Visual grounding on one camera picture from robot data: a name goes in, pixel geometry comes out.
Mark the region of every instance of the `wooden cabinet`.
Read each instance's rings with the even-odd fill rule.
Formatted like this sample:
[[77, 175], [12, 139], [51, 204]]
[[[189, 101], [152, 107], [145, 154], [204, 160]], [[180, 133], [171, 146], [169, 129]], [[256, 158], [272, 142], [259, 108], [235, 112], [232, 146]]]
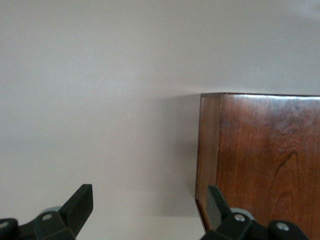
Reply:
[[208, 185], [262, 225], [291, 221], [320, 240], [320, 97], [202, 94], [195, 200], [206, 230]]

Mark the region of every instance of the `screw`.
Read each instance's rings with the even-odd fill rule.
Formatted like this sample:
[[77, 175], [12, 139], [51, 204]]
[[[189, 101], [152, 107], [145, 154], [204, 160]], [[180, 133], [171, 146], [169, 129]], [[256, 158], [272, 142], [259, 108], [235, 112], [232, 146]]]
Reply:
[[244, 216], [242, 216], [241, 214], [236, 214], [234, 215], [235, 220], [237, 220], [238, 222], [244, 222], [246, 219]]
[[287, 224], [283, 223], [283, 222], [278, 222], [276, 224], [277, 228], [280, 229], [280, 230], [283, 230], [283, 231], [289, 231], [290, 228], [288, 227]]
[[44, 216], [42, 217], [42, 220], [45, 221], [45, 220], [48, 220], [48, 219], [50, 219], [50, 218], [52, 218], [52, 215], [51, 215], [51, 214], [47, 214], [47, 215], [44, 215]]
[[6, 226], [8, 226], [9, 223], [7, 221], [0, 224], [0, 229], [4, 229]]

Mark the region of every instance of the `brown wood surface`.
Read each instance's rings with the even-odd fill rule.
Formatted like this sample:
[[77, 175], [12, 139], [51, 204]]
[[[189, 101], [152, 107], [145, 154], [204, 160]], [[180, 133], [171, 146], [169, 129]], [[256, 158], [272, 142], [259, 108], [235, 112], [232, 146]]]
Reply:
[[211, 98], [201, 97], [199, 211], [204, 189], [217, 184], [231, 207], [248, 210], [259, 223], [291, 221], [320, 240], [320, 97], [223, 93], [217, 115]]
[[201, 161], [197, 164], [195, 202], [205, 229], [210, 229], [206, 215], [207, 186], [216, 181], [221, 97], [217, 93], [203, 95], [200, 100], [198, 159]]

